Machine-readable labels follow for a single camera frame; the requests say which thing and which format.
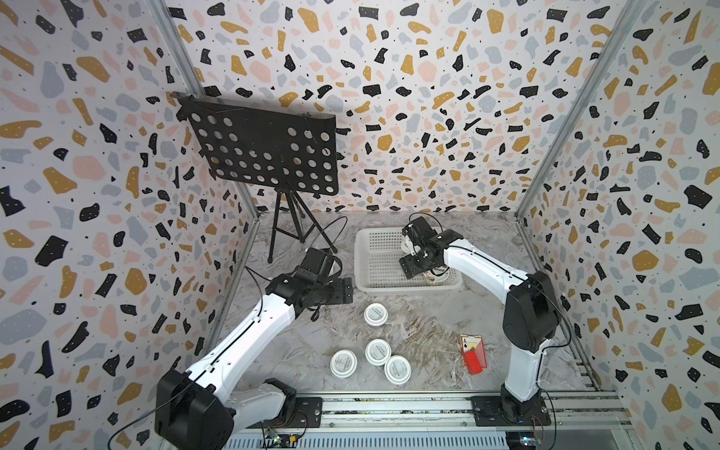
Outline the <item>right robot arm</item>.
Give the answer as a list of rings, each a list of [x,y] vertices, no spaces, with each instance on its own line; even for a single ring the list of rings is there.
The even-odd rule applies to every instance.
[[[504,305],[502,331],[511,343],[509,369],[499,403],[482,407],[478,415],[507,425],[525,425],[533,419],[547,425],[538,380],[543,352],[551,347],[562,320],[548,275],[500,262],[458,232],[436,232],[423,217],[411,220],[401,233],[405,255],[399,264],[407,279],[442,267],[454,269],[481,284]]]

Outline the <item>Chobani yogurt cup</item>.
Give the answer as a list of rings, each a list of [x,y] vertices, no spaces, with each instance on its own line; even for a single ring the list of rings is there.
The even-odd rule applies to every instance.
[[[432,285],[439,285],[448,283],[455,277],[455,271],[449,267],[443,266],[435,269],[431,269],[423,274],[428,283]]]

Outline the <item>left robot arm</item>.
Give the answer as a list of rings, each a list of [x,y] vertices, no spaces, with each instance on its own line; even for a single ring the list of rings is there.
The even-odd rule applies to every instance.
[[[296,417],[296,390],[275,378],[241,394],[241,378],[266,347],[304,311],[353,301],[350,277],[328,249],[308,249],[289,273],[262,289],[257,305],[213,350],[157,385],[155,432],[178,449],[221,449],[240,429],[284,426]]]

